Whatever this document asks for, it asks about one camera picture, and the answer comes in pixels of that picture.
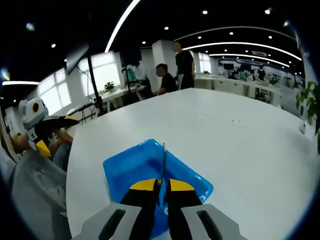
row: office desk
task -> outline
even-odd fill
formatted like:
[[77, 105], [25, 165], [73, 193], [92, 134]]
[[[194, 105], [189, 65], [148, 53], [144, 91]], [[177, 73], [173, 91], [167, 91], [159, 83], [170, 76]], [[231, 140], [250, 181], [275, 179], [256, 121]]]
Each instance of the office desk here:
[[[130, 87], [130, 91], [132, 93], [135, 93], [139, 98], [139, 100], [142, 101], [143, 98], [141, 97], [139, 91], [144, 89], [144, 87], [145, 86], [132, 86]], [[125, 87], [125, 88], [119, 88], [112, 92], [106, 92], [101, 95], [102, 102], [107, 103], [108, 113], [111, 111], [111, 106], [110, 106], [111, 102], [113, 103], [114, 107], [117, 108], [117, 104], [114, 100], [128, 94], [128, 92], [129, 92], [128, 87]]]
[[103, 161], [154, 138], [213, 184], [206, 203], [236, 221], [244, 237], [285, 239], [307, 209], [319, 176], [309, 163], [308, 136], [314, 134], [303, 135], [300, 123], [261, 101], [191, 88], [79, 125], [66, 177], [71, 234], [78, 235], [83, 222], [110, 203]]
[[222, 90], [224, 92], [231, 92], [232, 93], [232, 87], [227, 87], [223, 85], [229, 84], [230, 86], [243, 86], [243, 87], [249, 87], [250, 89], [253, 89], [253, 94], [250, 92], [243, 93], [241, 94], [241, 91], [237, 91], [236, 93], [239, 95], [244, 95], [250, 98], [255, 97], [255, 91], [256, 89], [261, 89], [265, 90], [271, 93], [270, 96], [270, 104], [274, 106], [278, 106], [281, 104], [281, 90], [279, 88], [273, 87], [273, 86], [266, 86], [258, 83], [257, 81], [242, 81], [242, 80], [236, 80], [236, 79], [230, 79], [230, 78], [225, 78], [221, 76], [214, 76], [214, 75], [196, 75], [195, 76], [195, 81], [206, 81], [206, 89], [212, 90], [213, 89], [213, 84], [214, 88], [216, 90]]

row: man in black shirt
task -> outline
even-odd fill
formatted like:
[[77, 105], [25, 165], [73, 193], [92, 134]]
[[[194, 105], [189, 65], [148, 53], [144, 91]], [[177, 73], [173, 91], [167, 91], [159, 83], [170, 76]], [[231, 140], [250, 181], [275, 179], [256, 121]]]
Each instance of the man in black shirt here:
[[258, 74], [259, 74], [259, 80], [263, 81], [265, 79], [265, 75], [266, 75], [266, 72], [263, 68], [263, 66], [260, 66], [260, 69], [258, 69]]
[[168, 65], [160, 63], [156, 66], [156, 75], [162, 77], [161, 87], [157, 95], [170, 93], [178, 90], [174, 77], [168, 72]]
[[182, 50], [179, 42], [172, 44], [172, 50], [177, 53], [175, 63], [177, 66], [177, 80], [179, 89], [188, 89], [195, 87], [195, 62], [191, 53]]

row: computer monitor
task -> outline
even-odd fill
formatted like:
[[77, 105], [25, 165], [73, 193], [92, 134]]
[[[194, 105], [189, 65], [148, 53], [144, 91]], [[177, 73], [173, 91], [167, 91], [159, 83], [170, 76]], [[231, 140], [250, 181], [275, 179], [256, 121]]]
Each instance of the computer monitor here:
[[235, 67], [232, 63], [224, 63], [223, 68], [226, 70], [233, 70]]
[[80, 60], [85, 57], [89, 50], [88, 43], [78, 44], [66, 56], [66, 74], [70, 75], [71, 72], [78, 65]]
[[247, 70], [247, 71], [251, 71], [251, 64], [248, 63], [241, 63], [241, 69], [242, 71]]

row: robot camera eye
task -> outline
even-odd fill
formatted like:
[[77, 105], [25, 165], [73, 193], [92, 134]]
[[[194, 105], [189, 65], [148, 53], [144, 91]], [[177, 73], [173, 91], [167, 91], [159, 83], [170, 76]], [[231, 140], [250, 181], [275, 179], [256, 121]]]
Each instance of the robot camera eye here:
[[34, 113], [38, 112], [39, 104], [38, 103], [34, 103], [33, 106], [32, 106], [32, 110], [33, 110]]

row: black ceiling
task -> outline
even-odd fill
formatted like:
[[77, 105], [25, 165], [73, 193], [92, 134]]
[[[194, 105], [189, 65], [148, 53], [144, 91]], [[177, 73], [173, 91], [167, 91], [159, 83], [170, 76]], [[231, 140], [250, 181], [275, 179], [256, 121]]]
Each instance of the black ceiling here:
[[[49, 6], [47, 2], [39, 5], [11, 1], [4, 5], [0, 66], [8, 69], [11, 80], [41, 81], [65, 66], [66, 53], [78, 42], [89, 39], [94, 44], [94, 53], [104, 52], [113, 29], [131, 0], [67, 2], [56, 2]], [[244, 5], [242, 2], [141, 0], [120, 28], [111, 50], [117, 52], [128, 46], [147, 47], [160, 39], [173, 41], [192, 33], [232, 26], [267, 28], [294, 38], [290, 27], [283, 27], [287, 20], [283, 11], [275, 9], [266, 15], [264, 11], [270, 7], [270, 2], [255, 5]], [[202, 14], [203, 10], [207, 10], [208, 14]], [[26, 29], [28, 22], [34, 23], [35, 31]], [[261, 29], [235, 28], [232, 31], [208, 31], [200, 35], [201, 39], [193, 35], [179, 41], [184, 47], [230, 41], [258, 43], [301, 57], [294, 40]], [[56, 44], [55, 48], [51, 48], [52, 43]], [[244, 52], [247, 49], [265, 52], [271, 54], [270, 59], [286, 64], [292, 61], [296, 65], [294, 71], [303, 70], [301, 61], [268, 48], [219, 45], [194, 51], [208, 50], [209, 54], [222, 54], [225, 53], [224, 49], [235, 54], [247, 54]], [[30, 87], [5, 86], [2, 97], [11, 103], [29, 91]]]

